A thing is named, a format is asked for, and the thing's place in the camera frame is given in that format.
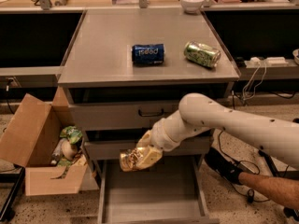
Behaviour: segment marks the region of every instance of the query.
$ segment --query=green plastic wrapper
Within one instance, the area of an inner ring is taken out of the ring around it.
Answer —
[[[71,145],[75,145],[82,138],[82,132],[76,126],[68,126],[60,132],[60,137],[67,138]]]

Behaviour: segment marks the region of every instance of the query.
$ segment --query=drawer handle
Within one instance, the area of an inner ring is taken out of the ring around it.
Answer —
[[[162,116],[164,114],[164,110],[161,109],[160,112],[149,112],[143,113],[140,109],[138,109],[138,115],[141,117],[155,117],[155,116]]]

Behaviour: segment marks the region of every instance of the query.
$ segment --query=blue can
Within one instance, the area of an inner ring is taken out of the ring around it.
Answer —
[[[164,62],[164,44],[132,46],[132,62],[140,64],[159,64]]]

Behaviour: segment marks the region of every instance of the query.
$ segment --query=drawer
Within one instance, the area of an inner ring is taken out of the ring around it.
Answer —
[[[129,173],[105,161],[98,223],[220,223],[208,216],[198,169],[192,156],[163,157]]]
[[[84,148],[90,160],[117,160],[120,157],[121,150],[135,148],[136,143],[140,137],[145,133],[145,130],[130,133],[122,131],[112,132],[106,136],[103,134],[102,141],[85,142]],[[171,152],[165,152],[165,156],[179,156],[179,155],[197,155],[206,154],[210,148],[211,136],[210,131],[201,133],[193,138],[188,138],[181,142],[180,146]]]
[[[83,131],[149,128],[178,109],[178,101],[71,105],[74,122]]]

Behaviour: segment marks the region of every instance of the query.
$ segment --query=green can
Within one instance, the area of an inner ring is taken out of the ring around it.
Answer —
[[[196,41],[190,41],[186,44],[184,55],[188,60],[207,68],[215,68],[221,58],[221,52],[218,49]]]

